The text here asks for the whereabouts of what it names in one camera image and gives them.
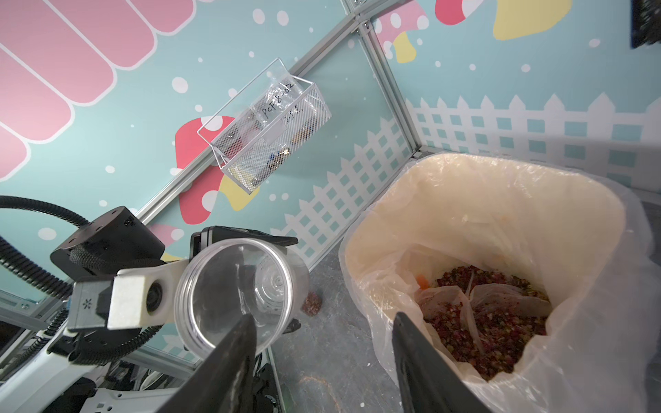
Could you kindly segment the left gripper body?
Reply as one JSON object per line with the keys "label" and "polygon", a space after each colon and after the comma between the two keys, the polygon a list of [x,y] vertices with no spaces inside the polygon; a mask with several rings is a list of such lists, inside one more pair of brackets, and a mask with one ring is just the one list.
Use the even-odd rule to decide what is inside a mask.
{"label": "left gripper body", "polygon": [[220,225],[206,227],[202,231],[194,232],[191,235],[189,257],[194,258],[212,244],[226,239],[241,239],[241,237],[246,237],[247,234],[246,229],[235,227]]}

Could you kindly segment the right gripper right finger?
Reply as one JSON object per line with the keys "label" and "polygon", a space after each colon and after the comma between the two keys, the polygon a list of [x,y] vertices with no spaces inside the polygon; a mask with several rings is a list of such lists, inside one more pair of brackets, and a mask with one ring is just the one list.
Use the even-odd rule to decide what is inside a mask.
{"label": "right gripper right finger", "polygon": [[487,412],[405,313],[394,318],[392,345],[405,412]]}

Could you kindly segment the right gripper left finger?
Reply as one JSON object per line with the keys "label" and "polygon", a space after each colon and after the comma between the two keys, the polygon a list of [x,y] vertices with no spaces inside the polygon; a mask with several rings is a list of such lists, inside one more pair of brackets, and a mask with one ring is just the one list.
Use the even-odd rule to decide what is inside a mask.
{"label": "right gripper left finger", "polygon": [[252,412],[256,325],[247,314],[158,413]]}

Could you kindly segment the clear plastic jar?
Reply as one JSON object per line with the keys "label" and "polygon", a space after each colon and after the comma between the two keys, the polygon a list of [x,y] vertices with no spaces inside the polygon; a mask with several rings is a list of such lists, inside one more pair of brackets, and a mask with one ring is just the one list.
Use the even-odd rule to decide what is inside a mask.
{"label": "clear plastic jar", "polygon": [[187,351],[207,359],[244,315],[256,325],[257,354],[299,316],[309,270],[293,250],[257,239],[227,239],[196,255],[182,273],[174,316]]}

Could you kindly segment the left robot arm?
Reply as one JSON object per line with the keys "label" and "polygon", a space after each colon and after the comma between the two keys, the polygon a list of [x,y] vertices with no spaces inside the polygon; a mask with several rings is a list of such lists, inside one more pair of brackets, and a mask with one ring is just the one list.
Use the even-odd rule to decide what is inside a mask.
{"label": "left robot arm", "polygon": [[76,383],[130,356],[167,324],[200,364],[177,388],[87,394],[84,412],[280,412],[275,368],[263,351],[297,330],[309,291],[295,237],[212,226],[190,240],[190,257],[167,263],[165,246],[127,208],[95,220],[60,206],[3,196],[4,209],[44,213],[77,230],[51,255],[50,274],[9,242],[1,263],[62,303],[1,388],[4,412],[70,411]]}

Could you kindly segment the dried flowers in bin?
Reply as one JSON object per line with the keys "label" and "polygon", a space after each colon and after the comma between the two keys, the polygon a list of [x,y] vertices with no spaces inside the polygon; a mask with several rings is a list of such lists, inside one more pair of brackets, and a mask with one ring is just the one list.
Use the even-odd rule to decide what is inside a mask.
{"label": "dried flowers in bin", "polygon": [[425,323],[455,361],[471,365],[483,380],[512,373],[528,342],[547,334],[553,307],[525,279],[460,266],[416,281]]}

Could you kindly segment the plastic bag in basket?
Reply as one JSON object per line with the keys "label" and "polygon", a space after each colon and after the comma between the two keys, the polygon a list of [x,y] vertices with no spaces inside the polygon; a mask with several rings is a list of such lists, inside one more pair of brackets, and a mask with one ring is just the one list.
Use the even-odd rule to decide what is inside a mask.
{"label": "plastic bag in basket", "polygon": [[252,115],[249,137],[284,134],[299,129],[318,113],[296,80],[273,80],[266,91],[249,106]]}

